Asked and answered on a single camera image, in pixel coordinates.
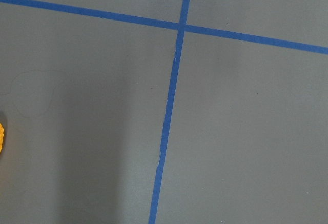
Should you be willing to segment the yellow toy corn cob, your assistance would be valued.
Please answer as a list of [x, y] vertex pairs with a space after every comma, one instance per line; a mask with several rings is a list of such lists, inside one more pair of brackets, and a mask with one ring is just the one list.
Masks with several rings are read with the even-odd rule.
[[5, 129], [4, 129], [3, 125], [0, 124], [0, 153], [2, 152], [2, 149], [3, 149], [4, 136], [5, 136]]

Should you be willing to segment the blue tape cross line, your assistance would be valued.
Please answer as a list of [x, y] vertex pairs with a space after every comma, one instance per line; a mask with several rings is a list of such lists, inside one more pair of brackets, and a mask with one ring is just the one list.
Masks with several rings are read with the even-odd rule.
[[270, 45], [275, 47], [283, 47], [289, 48], [294, 50], [301, 50], [306, 52], [313, 52], [318, 54], [327, 55], [327, 47], [324, 46], [317, 46], [299, 42], [292, 42], [288, 40], [258, 36], [258, 35], [251, 35], [239, 32], [232, 32], [227, 30], [220, 30], [220, 29], [213, 29], [207, 27], [200, 27], [194, 25], [185, 25], [181, 26], [179, 23], [176, 22], [169, 22], [169, 21], [162, 21], [158, 19], [140, 17], [140, 16], [133, 16], [133, 15], [126, 15], [114, 12], [107, 12], [83, 7], [76, 7], [76, 6], [69, 6], [57, 3], [50, 3], [44, 1], [37, 1], [37, 0], [1, 0], [2, 3], [6, 4], [13, 4], [25, 7], [32, 7], [38, 9], [45, 9], [51, 11], [58, 11], [63, 13], [70, 13], [70, 14], [77, 14], [95, 18], [102, 18], [108, 19], [112, 21], [119, 21], [125, 23], [132, 23], [138, 25], [145, 25], [150, 27], [156, 28], [163, 28], [163, 29], [170, 29], [177, 31], [180, 28], [183, 28], [186, 32], [201, 34], [201, 35], [209, 35], [215, 37], [222, 37], [234, 40], [240, 40], [245, 42], [252, 42], [256, 44], [263, 44], [263, 45]]

